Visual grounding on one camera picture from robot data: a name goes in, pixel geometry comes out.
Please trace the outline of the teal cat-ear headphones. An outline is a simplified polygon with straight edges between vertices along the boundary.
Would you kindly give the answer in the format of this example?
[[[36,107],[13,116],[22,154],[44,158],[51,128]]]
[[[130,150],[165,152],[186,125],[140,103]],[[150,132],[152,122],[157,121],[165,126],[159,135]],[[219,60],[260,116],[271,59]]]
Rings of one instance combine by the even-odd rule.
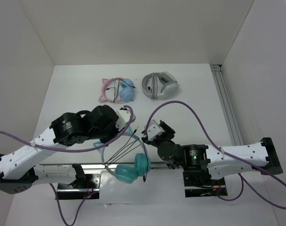
[[[148,152],[145,147],[145,144],[141,141],[139,136],[136,134],[136,130],[133,130],[131,127],[129,127],[126,132],[124,133],[124,136],[129,137],[129,139],[134,139],[134,142],[129,143],[126,142],[124,146],[122,146],[109,160],[104,160],[104,151],[105,148],[98,148],[97,151],[100,154],[101,162],[105,166],[105,169],[108,173],[110,173],[112,176],[114,176],[117,180],[120,182],[131,184],[135,180],[138,179],[138,177],[143,177],[143,180],[146,180],[147,174],[151,170],[151,161],[148,157]],[[127,165],[118,165],[115,170],[111,170],[109,168],[110,165],[114,164],[117,160],[124,157],[126,154],[131,152],[133,146],[136,142],[139,143],[139,147],[142,148],[142,153],[137,153],[135,155],[134,165],[135,167],[132,168]]]

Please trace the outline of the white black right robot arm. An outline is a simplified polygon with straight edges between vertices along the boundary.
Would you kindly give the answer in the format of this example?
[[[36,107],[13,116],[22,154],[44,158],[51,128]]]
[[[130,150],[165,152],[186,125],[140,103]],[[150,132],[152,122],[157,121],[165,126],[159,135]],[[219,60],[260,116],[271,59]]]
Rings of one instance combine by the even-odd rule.
[[[142,141],[157,149],[159,158],[169,169],[181,167],[185,172],[197,173],[199,182],[204,185],[242,172],[283,173],[270,137],[249,145],[180,145],[173,142],[175,131],[165,122],[155,120],[144,127],[142,134]]]

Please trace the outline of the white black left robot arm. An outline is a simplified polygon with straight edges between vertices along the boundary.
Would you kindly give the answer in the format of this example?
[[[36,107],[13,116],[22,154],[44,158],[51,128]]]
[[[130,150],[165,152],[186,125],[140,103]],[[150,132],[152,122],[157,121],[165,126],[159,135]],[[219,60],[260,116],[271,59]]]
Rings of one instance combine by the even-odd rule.
[[[132,116],[128,109],[114,111],[108,105],[64,113],[31,142],[0,154],[0,190],[17,194],[33,185],[52,183],[82,187],[87,178],[80,164],[45,166],[41,162],[56,152],[71,153],[71,146],[88,140],[98,139],[100,147],[108,146],[127,130]]]

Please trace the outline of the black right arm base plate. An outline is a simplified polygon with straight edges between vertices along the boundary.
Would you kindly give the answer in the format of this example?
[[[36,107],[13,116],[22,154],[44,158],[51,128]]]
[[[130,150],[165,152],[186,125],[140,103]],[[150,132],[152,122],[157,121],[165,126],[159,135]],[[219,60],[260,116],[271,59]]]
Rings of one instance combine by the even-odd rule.
[[[207,170],[199,172],[184,171],[183,182],[185,197],[209,197],[219,195],[227,196],[225,179],[211,179]]]

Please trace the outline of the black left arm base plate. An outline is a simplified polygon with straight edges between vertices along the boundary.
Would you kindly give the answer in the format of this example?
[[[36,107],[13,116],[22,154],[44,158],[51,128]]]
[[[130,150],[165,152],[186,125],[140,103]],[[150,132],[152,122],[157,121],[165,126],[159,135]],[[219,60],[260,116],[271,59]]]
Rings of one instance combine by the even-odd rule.
[[[97,200],[100,198],[101,171],[85,171],[80,164],[73,164],[73,181],[58,183],[56,193],[59,200]]]

